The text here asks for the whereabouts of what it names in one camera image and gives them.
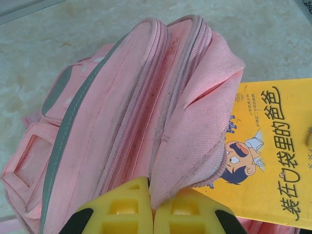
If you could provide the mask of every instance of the yellow plastic object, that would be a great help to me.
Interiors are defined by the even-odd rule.
[[[193,189],[182,189],[157,210],[154,233],[226,234],[215,215],[217,210],[233,214],[229,208]]]
[[[60,234],[246,234],[233,212],[193,189],[158,208],[153,222],[148,179],[140,177],[82,205]]]
[[[93,214],[83,234],[152,234],[153,217],[148,180],[140,177],[81,206]]]

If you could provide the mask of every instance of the zipper track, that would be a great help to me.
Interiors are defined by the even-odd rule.
[[[207,41],[209,28],[205,23],[205,21],[203,20],[203,18],[197,19],[195,23],[196,23],[195,29],[190,31],[189,39],[187,40],[193,42],[193,44],[190,48],[187,48],[188,52],[185,54],[185,57],[182,58],[183,62],[181,64],[179,64],[178,62],[177,69],[179,69],[179,72],[177,73],[177,75],[172,77],[172,82],[174,81],[175,83],[173,85],[170,84],[168,88],[170,90],[167,90],[168,95],[171,95],[169,97],[170,98],[169,103],[164,103],[162,106],[160,114],[161,118],[158,120],[157,132],[154,140],[152,157],[149,167],[150,171],[149,179],[151,179],[152,168],[154,166],[156,155],[160,147],[161,134],[166,124],[168,123],[168,120],[170,119],[187,82],[189,81],[195,68],[198,66],[200,62],[200,59],[199,58],[196,59],[196,57],[199,56],[202,58],[202,56],[206,52],[208,44],[210,43],[210,41],[209,43],[205,43],[205,41]]]
[[[160,27],[159,29],[160,35],[159,35],[158,41],[156,42],[156,47],[157,47],[156,51],[160,51],[160,52],[155,54],[155,56],[151,59],[152,61],[157,61],[157,62],[151,62],[151,64],[149,65],[147,69],[149,73],[147,77],[144,78],[143,84],[136,97],[135,106],[132,108],[132,110],[130,110],[132,113],[130,114],[129,120],[127,121],[127,124],[126,124],[126,126],[128,127],[124,130],[125,135],[123,139],[119,142],[116,153],[114,155],[114,157],[116,157],[116,155],[119,155],[118,158],[114,159],[114,160],[117,160],[117,163],[115,163],[114,164],[115,166],[111,168],[108,172],[108,175],[111,173],[113,175],[112,177],[108,176],[108,180],[104,181],[102,185],[101,193],[105,192],[106,190],[110,190],[114,186],[116,186],[116,183],[119,181],[119,179],[121,179],[120,177],[123,175],[122,171],[124,170],[125,164],[127,162],[127,158],[129,157],[128,155],[128,157],[124,159],[123,154],[128,154],[131,150],[131,147],[129,146],[131,146],[135,140],[136,132],[139,127],[138,119],[142,118],[142,115],[145,110],[144,107],[148,100],[148,98],[146,97],[149,96],[151,91],[153,90],[153,86],[156,80],[155,71],[157,71],[157,69],[160,68],[160,65],[162,62],[161,58],[164,57],[167,47],[169,46],[169,42],[170,42],[169,33],[166,33],[165,31],[166,28],[164,28],[164,25],[162,25],[162,23],[158,22],[158,26]]]

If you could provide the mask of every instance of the zipper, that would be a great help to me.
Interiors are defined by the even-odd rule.
[[[118,186],[118,183],[122,179],[123,171],[126,166],[127,158],[129,157],[129,152],[136,138],[136,132],[138,130],[140,119],[145,110],[145,106],[147,103],[150,93],[152,92],[154,83],[156,81],[157,76],[155,75],[161,66],[162,60],[165,56],[165,53],[170,44],[169,32],[165,25],[163,25],[160,21],[157,20],[157,29],[159,33],[156,33],[156,38],[151,50],[154,50],[156,47],[156,54],[152,58],[148,58],[148,61],[152,61],[149,64],[149,67],[146,69],[148,74],[146,77],[141,77],[138,80],[142,82],[141,85],[138,85],[136,89],[138,89],[136,97],[132,97],[130,102],[133,102],[133,107],[130,109],[129,106],[126,110],[125,116],[125,129],[122,132],[119,132],[120,140],[114,142],[115,152],[111,152],[114,155],[113,163],[109,168],[107,173],[107,177],[104,180],[102,185],[101,194]]]
[[[174,73],[174,76],[171,78],[172,80],[171,84],[169,84],[169,88],[167,90],[168,101],[163,103],[153,145],[149,169],[150,180],[156,155],[160,147],[163,130],[166,124],[168,124],[168,121],[176,107],[176,104],[182,92],[184,91],[189,79],[191,78],[194,70],[200,63],[210,43],[210,40],[208,40],[210,29],[206,24],[206,22],[203,20],[203,18],[200,18],[198,16],[194,16],[191,18],[185,17],[182,19],[178,19],[177,21],[171,23],[170,25],[188,19],[192,19],[194,21],[194,29],[190,31],[190,36],[186,42],[186,45],[192,42],[193,44],[190,47],[183,48],[184,50],[187,49],[188,51],[185,53],[185,56],[183,58],[182,57],[180,58],[182,59],[182,62],[177,63],[176,71],[178,72]]]
[[[183,48],[180,48],[179,46],[179,38],[172,35],[170,46],[165,54],[165,59],[163,60],[160,72],[158,74],[158,77],[156,78],[156,82],[153,87],[153,91],[151,95],[149,96],[148,106],[146,106],[141,123],[139,126],[139,131],[137,131],[136,141],[139,142],[139,144],[135,144],[130,151],[130,154],[133,155],[128,158],[129,162],[127,162],[127,168],[124,171],[123,175],[123,181],[122,183],[125,183],[133,178],[135,176],[136,166],[140,159],[140,156],[142,155],[142,147],[144,147],[144,141],[146,140],[146,134],[149,132],[150,124],[152,123],[153,119],[155,119],[156,116],[159,115],[159,113],[156,113],[156,109],[158,105],[161,102],[161,94],[163,92],[166,92],[166,83],[168,82],[168,74],[172,71],[172,65],[176,64],[178,61],[177,54],[180,53],[180,50]]]

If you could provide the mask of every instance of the gray reflective strip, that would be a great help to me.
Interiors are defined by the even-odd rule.
[[[66,68],[63,73],[59,76],[58,80],[55,82],[55,85],[53,86],[51,92],[49,93],[48,97],[44,101],[44,104],[42,105],[41,112],[45,116],[47,112],[52,108],[52,106],[56,103],[59,96],[65,89],[70,76],[72,75],[73,66],[69,66]]]
[[[44,184],[43,184],[42,210],[41,210],[41,219],[40,219],[40,233],[41,234],[43,234],[43,231],[44,231],[48,206],[50,202],[50,197],[51,197],[55,177],[59,168],[59,163],[61,161],[62,154],[64,152],[64,148],[66,146],[68,136],[72,129],[73,122],[78,112],[78,109],[86,93],[88,92],[93,80],[99,73],[100,69],[103,67],[106,61],[110,58],[112,53],[118,48],[121,42],[126,38],[126,36],[127,35],[125,35],[121,40],[119,40],[116,43],[116,45],[111,49],[111,51],[107,54],[107,56],[90,73],[90,75],[87,77],[83,85],[79,88],[79,90],[75,94],[72,102],[70,103],[64,115],[63,121],[59,127],[59,131],[58,131],[58,134],[57,134],[54,146],[53,146],[53,150],[49,159],[47,172],[46,172]]]

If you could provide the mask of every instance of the pink fabric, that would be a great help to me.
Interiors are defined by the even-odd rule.
[[[297,228],[238,218],[248,234],[297,234]]]
[[[24,127],[27,129],[32,125],[33,123],[39,122],[41,119],[40,110],[36,110],[35,112],[23,117],[21,119],[21,122],[23,123]]]
[[[150,186],[153,209],[181,188],[207,178],[212,182],[223,172],[224,136],[243,67],[213,32],[162,134]]]
[[[167,26],[143,20],[96,68],[112,47],[71,65],[52,107],[42,118],[33,113],[22,120],[29,128],[1,178],[30,233],[38,232],[42,219],[44,180],[51,183],[44,233],[53,234],[83,203],[132,178],[151,178],[157,209],[179,189],[206,185],[224,170],[224,136],[244,67],[225,39],[190,15]],[[78,97],[95,69],[90,88]],[[80,107],[74,97],[82,100]],[[71,103],[76,116],[67,111]],[[60,126],[64,115],[71,115],[73,126]],[[64,129],[57,135],[59,126]],[[61,144],[54,145],[56,137]],[[61,157],[54,181],[45,178],[52,147]],[[243,225],[252,234],[286,230],[246,220]]]
[[[34,232],[39,227],[43,181],[57,132],[58,127],[50,124],[32,124],[1,174],[7,201]]]
[[[45,115],[42,115],[43,119],[57,126],[60,125],[74,95],[84,83],[88,75],[93,71],[95,66],[107,55],[112,47],[113,44],[103,45],[92,57],[82,59],[62,70],[57,77],[56,82],[67,68],[72,67],[70,79],[53,107]]]
[[[5,234],[22,229],[15,216],[0,218],[0,234]]]

